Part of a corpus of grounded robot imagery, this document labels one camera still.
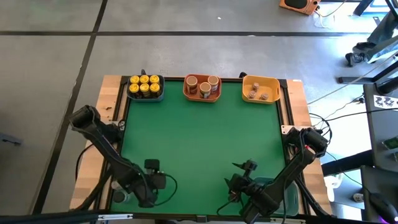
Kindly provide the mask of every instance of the white object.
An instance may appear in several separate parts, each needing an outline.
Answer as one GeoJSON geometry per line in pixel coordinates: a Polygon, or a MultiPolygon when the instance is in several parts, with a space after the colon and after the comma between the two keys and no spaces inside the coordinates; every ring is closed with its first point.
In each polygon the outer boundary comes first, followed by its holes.
{"type": "Polygon", "coordinates": [[[334,189],[340,187],[343,181],[343,174],[338,174],[336,176],[329,175],[323,178],[325,180],[325,185],[328,193],[328,199],[330,202],[335,201],[335,192],[334,189]]]}

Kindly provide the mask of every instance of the concrete floor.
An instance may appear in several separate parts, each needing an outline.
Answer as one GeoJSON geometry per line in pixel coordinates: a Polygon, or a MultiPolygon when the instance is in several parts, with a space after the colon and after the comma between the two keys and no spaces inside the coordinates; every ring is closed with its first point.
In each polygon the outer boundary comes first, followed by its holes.
{"type": "MultiPolygon", "coordinates": [[[[0,31],[91,31],[100,5],[100,0],[0,1],[0,31]]],[[[277,5],[271,0],[109,0],[99,30],[371,32],[376,26],[371,17],[339,13],[327,21],[331,29],[322,29],[314,25],[317,17],[277,5]]],[[[336,6],[325,4],[322,9],[327,12],[336,6]]],[[[132,75],[142,68],[165,76],[198,72],[237,77],[245,71],[301,79],[307,101],[312,101],[338,88],[336,77],[362,75],[378,65],[345,66],[344,54],[366,37],[97,37],[75,108],[95,105],[104,75],[132,75]]],[[[29,212],[88,39],[0,35],[0,132],[24,140],[19,147],[0,142],[0,215],[29,212]]],[[[361,86],[349,86],[310,110],[324,116],[333,112],[326,106],[337,109],[361,93],[361,86]]],[[[348,156],[367,147],[366,143],[341,146],[347,125],[357,137],[368,138],[366,119],[350,122],[354,123],[334,124],[332,153],[348,156]]],[[[75,161],[84,144],[83,137],[68,131],[44,212],[68,210],[75,161]]]]}

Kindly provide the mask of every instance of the orange device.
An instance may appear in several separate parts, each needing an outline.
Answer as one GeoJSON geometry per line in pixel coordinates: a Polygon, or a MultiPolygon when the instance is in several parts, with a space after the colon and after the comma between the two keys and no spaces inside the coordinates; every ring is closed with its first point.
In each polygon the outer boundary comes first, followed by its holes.
{"type": "Polygon", "coordinates": [[[279,6],[293,11],[312,15],[320,0],[280,0],[279,6]]]}

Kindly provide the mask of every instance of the green table surface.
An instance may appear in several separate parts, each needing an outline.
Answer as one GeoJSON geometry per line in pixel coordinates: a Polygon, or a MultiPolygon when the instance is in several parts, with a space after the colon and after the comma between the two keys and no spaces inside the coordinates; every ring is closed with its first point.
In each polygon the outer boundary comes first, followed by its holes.
{"type": "MultiPolygon", "coordinates": [[[[113,212],[216,215],[228,201],[224,178],[243,170],[232,162],[248,159],[258,167],[251,177],[276,177],[284,168],[284,153],[276,104],[247,103],[242,83],[222,83],[216,103],[188,101],[183,82],[165,82],[159,103],[131,102],[121,155],[144,167],[146,159],[159,159],[160,169],[178,181],[175,196],[154,208],[140,208],[134,197],[111,203],[113,212]]],[[[167,179],[157,203],[167,199],[175,184],[167,179]]],[[[240,203],[222,209],[239,215],[240,203]]]]}

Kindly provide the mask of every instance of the table leg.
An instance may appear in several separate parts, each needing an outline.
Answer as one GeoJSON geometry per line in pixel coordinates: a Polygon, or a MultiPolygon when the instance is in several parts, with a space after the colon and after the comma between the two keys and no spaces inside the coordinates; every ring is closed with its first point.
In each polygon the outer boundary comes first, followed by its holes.
{"type": "Polygon", "coordinates": [[[353,156],[338,159],[322,165],[323,176],[339,174],[354,169],[359,169],[362,165],[373,166],[372,150],[367,150],[353,156]]]}

